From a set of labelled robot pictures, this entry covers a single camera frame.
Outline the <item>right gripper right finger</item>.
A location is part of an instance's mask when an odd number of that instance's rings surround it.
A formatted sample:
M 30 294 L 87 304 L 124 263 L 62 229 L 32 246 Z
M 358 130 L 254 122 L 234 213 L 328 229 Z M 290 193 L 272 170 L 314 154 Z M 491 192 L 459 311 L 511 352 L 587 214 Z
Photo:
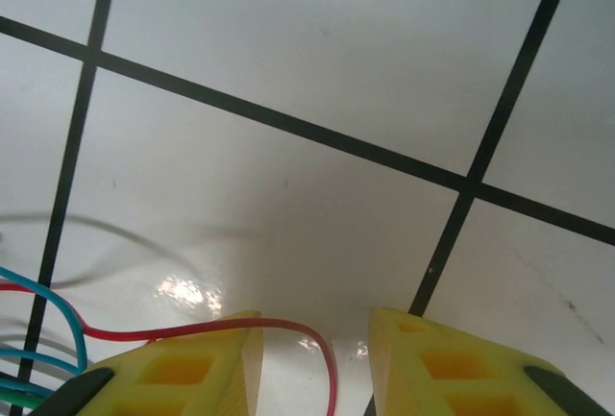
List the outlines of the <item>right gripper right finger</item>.
M 369 313 L 375 416 L 615 416 L 551 363 L 393 308 Z

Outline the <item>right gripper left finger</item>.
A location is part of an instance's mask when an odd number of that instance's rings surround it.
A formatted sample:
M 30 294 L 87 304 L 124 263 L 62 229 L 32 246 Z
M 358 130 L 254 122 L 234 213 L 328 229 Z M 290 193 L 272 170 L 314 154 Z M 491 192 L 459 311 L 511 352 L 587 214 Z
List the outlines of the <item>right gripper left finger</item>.
M 262 316 L 86 334 L 137 348 L 99 361 L 37 407 L 36 416 L 256 416 Z

